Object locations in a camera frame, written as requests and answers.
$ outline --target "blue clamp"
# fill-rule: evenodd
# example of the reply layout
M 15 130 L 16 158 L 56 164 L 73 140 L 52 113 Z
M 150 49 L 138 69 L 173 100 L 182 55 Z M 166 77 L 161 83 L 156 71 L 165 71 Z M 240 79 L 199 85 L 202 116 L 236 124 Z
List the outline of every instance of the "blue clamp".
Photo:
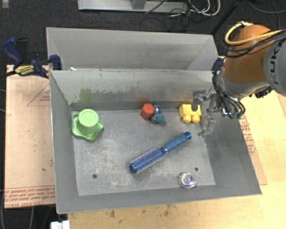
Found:
M 48 70 L 44 69 L 42 65 L 35 59 L 30 64 L 24 64 L 24 59 L 16 47 L 15 38 L 9 38 L 3 44 L 3 50 L 9 58 L 15 60 L 16 64 L 13 66 L 13 71 L 20 76 L 35 75 L 48 78 Z M 57 54 L 51 55 L 49 60 L 53 64 L 54 70 L 61 70 L 62 65 L 60 58 Z

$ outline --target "black floor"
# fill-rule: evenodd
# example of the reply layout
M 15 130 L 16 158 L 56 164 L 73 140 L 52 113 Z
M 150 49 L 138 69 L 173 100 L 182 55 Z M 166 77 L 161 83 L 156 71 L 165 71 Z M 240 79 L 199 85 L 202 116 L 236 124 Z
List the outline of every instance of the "black floor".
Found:
M 224 13 L 235 0 L 221 0 L 221 10 L 213 17 L 195 15 L 185 26 L 183 19 L 169 19 L 162 14 L 144 14 L 139 12 L 78 11 L 78 0 L 9 0 L 9 8 L 2 8 L 0 0 L 0 75 L 5 73 L 5 65 L 13 64 L 1 49 L 10 37 L 29 39 L 29 59 L 39 54 L 46 58 L 46 27 L 91 28 L 125 31 L 164 31 L 175 33 L 210 34 Z M 249 0 L 260 10 L 286 10 L 286 0 Z M 238 21 L 262 24 L 270 29 L 286 27 L 286 12 L 265 13 L 254 9 L 247 0 L 243 0 L 214 35 L 219 54 L 225 54 L 222 46 L 223 35 L 227 27 Z M 0 80 L 0 89 L 6 89 L 5 79 Z M 0 108 L 5 108 L 5 94 L 0 92 Z M 0 189 L 4 187 L 4 137 L 5 115 L 0 111 Z M 3 210 L 5 228 L 27 229 L 31 221 L 31 208 Z M 48 228 L 50 221 L 59 218 L 55 208 L 35 207 L 32 228 Z

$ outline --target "metal stand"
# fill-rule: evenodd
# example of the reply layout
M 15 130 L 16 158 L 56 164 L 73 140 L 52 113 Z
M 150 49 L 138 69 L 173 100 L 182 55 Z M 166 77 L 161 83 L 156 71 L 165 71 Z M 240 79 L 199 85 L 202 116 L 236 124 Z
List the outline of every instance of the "metal stand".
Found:
M 148 12 L 161 2 L 158 0 L 79 0 L 79 10 L 110 10 Z M 183 2 L 164 2 L 154 12 L 171 12 L 174 9 L 183 9 Z

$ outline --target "cardboard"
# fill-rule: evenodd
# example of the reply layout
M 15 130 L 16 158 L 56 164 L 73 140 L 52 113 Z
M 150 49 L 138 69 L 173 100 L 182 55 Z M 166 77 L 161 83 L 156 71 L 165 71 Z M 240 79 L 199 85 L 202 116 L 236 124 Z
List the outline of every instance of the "cardboard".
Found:
M 55 204 L 49 80 L 6 80 L 5 208 Z

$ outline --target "black cable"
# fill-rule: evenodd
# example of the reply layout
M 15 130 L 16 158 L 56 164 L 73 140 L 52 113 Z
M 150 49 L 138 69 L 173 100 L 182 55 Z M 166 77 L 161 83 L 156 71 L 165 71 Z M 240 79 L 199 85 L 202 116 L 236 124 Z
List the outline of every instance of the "black cable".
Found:
M 231 4 L 231 6 L 228 8 L 228 10 L 224 13 L 221 20 L 218 22 L 218 24 L 214 27 L 214 29 L 211 31 L 211 35 L 216 34 L 216 32 L 219 30 L 219 28 L 222 26 L 222 24 L 229 18 L 229 16 L 232 14 L 232 12 L 238 7 L 238 5 L 242 2 L 242 0 L 234 0 Z
M 229 116 L 230 119 L 233 119 L 233 116 L 231 116 L 231 113 L 229 112 L 228 110 L 228 107 L 225 103 L 225 101 L 227 101 L 230 105 L 233 106 L 233 108 L 236 110 L 237 113 L 241 113 L 242 115 L 244 115 L 246 109 L 244 107 L 244 105 L 240 102 L 240 100 L 235 100 L 231 97 L 229 97 L 227 94 L 224 94 L 221 89 L 218 87 L 217 85 L 217 81 L 216 81 L 216 77 L 217 77 L 217 73 L 218 71 L 222 68 L 222 65 L 218 65 L 214 71 L 212 72 L 213 73 L 213 77 L 212 77 L 212 83 L 213 83 L 213 86 L 214 86 L 214 89 L 215 91 L 217 92 L 217 94 L 219 95 L 219 98 L 221 100 L 221 102 L 223 103 L 224 105 L 224 108 Z
M 262 13 L 283 13 L 283 12 L 286 12 L 286 9 L 285 10 L 281 10 L 281 11 L 265 11 L 265 10 L 261 10 L 257 7 L 255 7 L 252 3 L 250 3 L 249 0 L 247 0 L 248 4 L 254 8 L 255 10 L 259 11 L 259 12 L 262 12 Z
M 162 2 L 160 2 L 156 7 L 152 8 L 151 10 L 149 10 L 148 12 L 146 12 L 145 14 L 151 13 L 154 10 L 156 10 L 159 6 L 161 6 L 164 2 L 166 2 L 167 0 L 163 0 Z
M 271 37 L 268 37 L 268 38 L 266 38 L 266 39 L 263 39 L 263 40 L 259 41 L 258 43 L 256 43 L 255 45 L 252 45 L 252 46 L 250 46 L 250 47 L 241 48 L 241 49 L 234 49 L 233 46 L 232 46 L 232 47 L 228 47 L 225 43 L 223 43 L 223 47 L 224 47 L 225 49 L 227 49 L 228 51 L 230 51 L 230 52 L 235 52 L 235 53 L 238 54 L 238 55 L 226 55 L 226 57 L 228 57 L 228 58 L 238 58 L 238 57 L 242 57 L 242 56 L 247 55 L 247 54 L 257 53 L 257 52 L 259 52 L 259 51 L 261 51 L 261 50 L 263 50 L 263 49 L 265 49 L 265 48 L 267 48 L 267 47 L 270 47 L 270 46 L 273 45 L 274 43 L 276 43 L 276 42 L 278 42 L 278 41 L 280 41 L 280 40 L 283 40 L 283 39 L 286 39 L 286 29 L 283 30 L 282 32 L 279 32 L 279 33 L 276 34 L 276 35 L 273 35 L 273 36 L 271 36 Z M 264 45 L 264 44 L 266 44 L 266 43 L 268 43 L 268 42 L 271 42 L 271 41 L 273 41 L 273 42 L 272 42 L 270 45 L 265 46 L 265 47 L 263 47 L 263 48 L 261 48 L 261 49 L 255 51 L 255 52 L 253 52 L 253 53 L 249 53 L 249 52 L 252 51 L 254 48 L 259 47 L 259 46 L 261 46 L 261 45 Z
M 194 2 L 195 2 L 195 0 L 190 0 L 190 1 L 185 0 L 185 2 L 184 2 L 184 3 L 187 4 L 187 7 L 188 7 L 186 14 L 188 15 L 188 18 L 190 18 L 194 23 L 201 23 L 203 21 L 206 21 L 206 20 L 210 19 L 212 17 L 212 15 L 216 12 L 216 2 L 215 2 L 213 10 L 212 10 L 212 8 L 210 8 L 210 10 L 212 10 L 212 13 L 210 14 L 210 16 L 205 16 L 202 11 L 198 11 L 195 8 L 195 6 L 193 5 Z M 201 19 L 200 20 L 196 20 L 191 15 L 191 13 L 195 14 L 197 16 L 200 16 Z
M 4 221 L 4 200 L 5 200 L 5 192 L 2 194 L 1 203 L 0 203 L 0 223 L 2 229 L 5 229 L 5 221 Z
M 1 75 L 1 76 L 0 76 L 0 79 L 6 78 L 6 77 L 8 77 L 8 76 L 10 76 L 10 75 L 14 75 L 14 74 L 16 74 L 15 71 L 8 72 L 8 73 L 6 73 L 6 74 L 4 74 L 4 75 Z
M 51 210 L 52 210 L 52 206 L 49 207 L 49 210 L 48 210 L 48 212 L 47 212 L 47 214 L 46 214 L 46 216 L 45 216 L 45 219 L 44 219 L 44 222 L 43 222 L 43 225 L 42 225 L 41 229 L 44 229 L 44 228 L 45 228 L 45 225 L 46 225 L 46 223 L 47 223 L 47 219 L 48 219 L 48 217 L 49 217 L 49 214 L 50 214 Z
M 157 17 L 147 17 L 147 18 L 144 18 L 140 24 L 139 24 L 139 30 L 140 31 L 144 31 L 143 28 L 142 28 L 142 25 L 145 21 L 147 20 L 156 20 L 156 21 L 159 21 L 164 27 L 166 27 L 166 32 L 176 32 L 176 31 L 183 31 L 186 29 L 186 27 L 189 25 L 189 21 L 192 21 L 194 23 L 200 23 L 200 22 L 203 22 L 203 21 L 206 21 L 208 19 L 211 18 L 211 16 L 203 16 L 201 13 L 195 13 L 197 14 L 198 16 L 201 17 L 201 20 L 196 20 L 194 17 L 193 17 L 193 12 L 191 12 L 191 8 L 189 8 L 189 6 L 187 6 L 186 4 L 186 1 L 187 0 L 184 0 L 183 1 L 183 8 L 174 8 L 172 9 L 169 13 L 162 13 L 162 14 L 156 14 L 156 16 L 162 16 L 162 15 L 166 15 L 166 16 L 169 16 L 170 19 L 175 19 L 175 17 L 178 17 L 176 18 L 177 21 L 171 25 L 170 24 L 170 20 L 169 20 L 169 23 L 166 24 L 164 21 L 162 21 L 161 19 L 157 18 Z M 180 29 L 180 30 L 175 30 L 175 28 L 177 27 L 177 25 L 179 24 L 179 22 L 181 21 L 181 18 L 183 18 L 183 27 Z
M 33 214 L 34 214 L 34 206 L 32 207 L 32 214 L 31 214 L 31 217 L 30 217 L 29 229 L 32 229 Z
M 275 11 L 276 11 L 276 17 L 277 17 L 277 23 L 278 23 L 278 25 L 277 25 L 277 27 L 278 28 L 280 28 L 281 27 L 281 20 L 280 20 L 280 15 L 279 15 L 279 13 L 278 13 L 278 11 L 277 11 L 277 9 L 276 9 L 276 6 L 275 6 L 275 4 L 271 1 L 270 2 L 271 3 L 271 5 L 272 5 L 272 7 L 275 9 Z
M 195 1 L 195 0 L 191 1 L 191 2 L 190 2 L 190 5 L 191 5 L 192 8 L 196 11 L 197 14 L 203 15 L 203 13 L 202 13 L 201 10 L 200 10 L 200 11 L 197 11 L 197 10 L 195 9 L 195 7 L 194 7 L 194 5 L 193 5 L 194 1 Z M 209 9 L 209 10 L 211 11 L 211 13 L 209 14 L 210 16 L 207 16 L 207 18 L 209 18 L 209 17 L 211 17 L 213 14 L 215 14 L 215 12 L 216 12 L 216 4 L 217 4 L 217 0 L 215 0 L 214 6 L 213 6 L 213 9 L 212 9 L 212 0 L 209 0 L 209 5 L 210 5 L 210 9 Z

